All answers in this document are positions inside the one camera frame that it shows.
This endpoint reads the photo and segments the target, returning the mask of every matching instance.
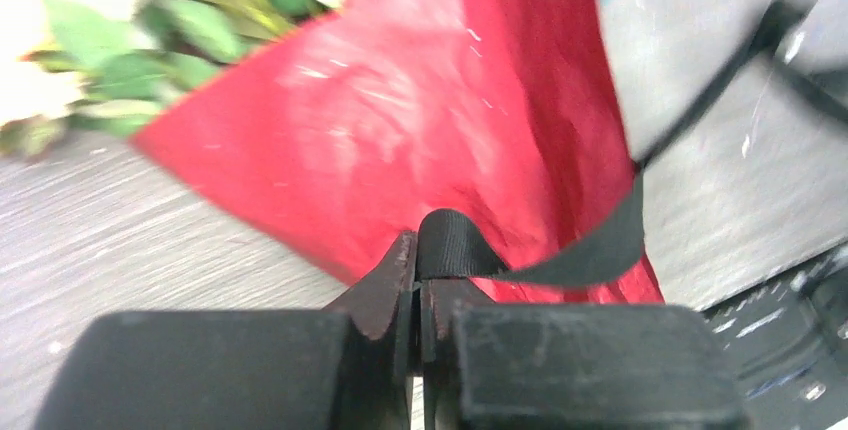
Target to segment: gray surface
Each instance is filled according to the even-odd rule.
[[[634,153],[765,1],[608,2],[605,33]],[[839,50],[842,22],[833,18],[848,14],[840,8],[823,0],[799,58]],[[766,81],[747,71],[649,172],[648,251],[670,301],[706,305],[848,233],[848,139],[794,111]],[[746,135],[754,143],[743,157]],[[102,135],[79,136],[38,165],[0,164],[0,222],[3,429],[29,426],[68,346],[97,314],[320,306],[342,290]]]

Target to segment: black webbing strap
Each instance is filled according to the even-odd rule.
[[[724,93],[735,76],[757,55],[775,56],[783,38],[812,9],[814,0],[774,0],[749,37],[671,127],[635,162],[633,190],[589,235],[550,259],[512,270],[464,214],[436,210],[419,229],[417,268],[420,280],[483,277],[495,280],[583,288],[610,282],[632,268],[644,252],[642,172],[690,130]],[[773,58],[777,71],[816,110],[848,123],[848,109],[823,90],[821,82]],[[848,80],[842,81],[848,88]]]

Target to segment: red bag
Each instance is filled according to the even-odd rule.
[[[353,283],[430,211],[469,217],[515,266],[600,223],[634,171],[595,0],[348,0],[137,134],[200,194]],[[581,292],[658,302],[647,258]]]

